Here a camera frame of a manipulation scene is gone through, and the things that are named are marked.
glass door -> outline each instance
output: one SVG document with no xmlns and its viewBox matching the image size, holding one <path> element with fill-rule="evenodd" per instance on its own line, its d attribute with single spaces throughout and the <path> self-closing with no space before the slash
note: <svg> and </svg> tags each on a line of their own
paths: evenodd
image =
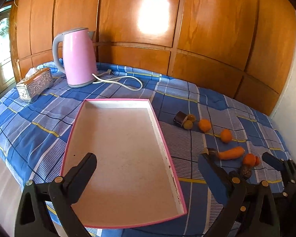
<svg viewBox="0 0 296 237">
<path fill-rule="evenodd" d="M 10 8 L 0 12 L 0 93 L 15 81 L 10 54 L 9 14 Z"/>
</svg>

blue checkered cloth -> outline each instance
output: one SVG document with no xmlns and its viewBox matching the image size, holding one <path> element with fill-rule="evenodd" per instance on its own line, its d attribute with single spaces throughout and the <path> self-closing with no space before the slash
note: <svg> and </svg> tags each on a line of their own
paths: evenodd
<svg viewBox="0 0 296 237">
<path fill-rule="evenodd" d="M 101 83 L 82 88 L 70 88 L 65 75 L 54 62 L 39 68 L 52 69 L 54 84 L 32 104 L 24 103 L 16 89 L 0 100 L 0 157 L 23 189 L 27 180 L 36 183 L 51 182 L 60 174 L 69 133 L 84 99 L 143 98 L 149 99 L 158 117 L 169 148 L 188 208 L 180 218 L 135 229 L 92 229 L 92 236 L 152 237 L 204 234 L 222 209 L 209 190 L 198 170 L 198 156 L 204 147 L 225 151 L 241 146 L 245 153 L 259 156 L 269 152 L 277 158 L 290 158 L 288 150 L 274 123 L 264 114 L 212 90 L 198 88 L 195 84 L 158 73 L 131 67 L 99 63 L 99 71 L 111 69 L 114 75 L 135 76 L 143 82 L 143 89 L 134 92 L 120 85 Z M 138 88 L 134 79 L 121 79 L 125 85 Z M 173 124 L 178 111 L 208 119 L 212 129 L 202 133 L 197 124 L 184 130 Z M 232 132 L 233 140 L 220 141 L 223 129 Z M 237 170 L 242 158 L 219 161 L 227 172 Z M 250 183 L 268 180 L 273 192 L 283 191 L 281 175 L 269 165 L 255 167 Z M 52 219 L 59 222 L 52 203 L 47 202 Z"/>
</svg>

kettle body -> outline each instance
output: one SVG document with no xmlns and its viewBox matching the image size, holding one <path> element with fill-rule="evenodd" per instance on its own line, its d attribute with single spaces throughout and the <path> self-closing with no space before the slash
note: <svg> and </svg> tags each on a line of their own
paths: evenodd
<svg viewBox="0 0 296 237">
<path fill-rule="evenodd" d="M 53 57 L 57 68 L 66 74 L 70 87 L 83 87 L 94 81 L 97 74 L 92 34 L 87 28 L 75 28 L 58 34 L 53 41 Z M 59 62 L 58 44 L 63 42 L 62 57 Z"/>
</svg>

white tray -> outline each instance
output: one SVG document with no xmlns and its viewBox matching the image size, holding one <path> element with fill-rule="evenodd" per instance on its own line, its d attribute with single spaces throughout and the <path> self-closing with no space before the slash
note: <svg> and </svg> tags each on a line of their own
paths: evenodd
<svg viewBox="0 0 296 237">
<path fill-rule="evenodd" d="M 69 136 L 62 175 L 88 152 L 96 155 L 97 168 L 72 205 L 86 227 L 139 227 L 186 214 L 149 100 L 85 100 Z"/>
</svg>

tissue box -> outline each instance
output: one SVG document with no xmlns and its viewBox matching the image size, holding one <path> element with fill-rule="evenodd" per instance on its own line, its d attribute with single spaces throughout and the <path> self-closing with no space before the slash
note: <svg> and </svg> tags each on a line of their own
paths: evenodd
<svg viewBox="0 0 296 237">
<path fill-rule="evenodd" d="M 16 89 L 19 92 L 21 100 L 32 103 L 42 91 L 51 87 L 52 84 L 53 77 L 51 70 L 49 68 L 43 68 L 31 76 L 23 78 L 16 84 Z"/>
</svg>

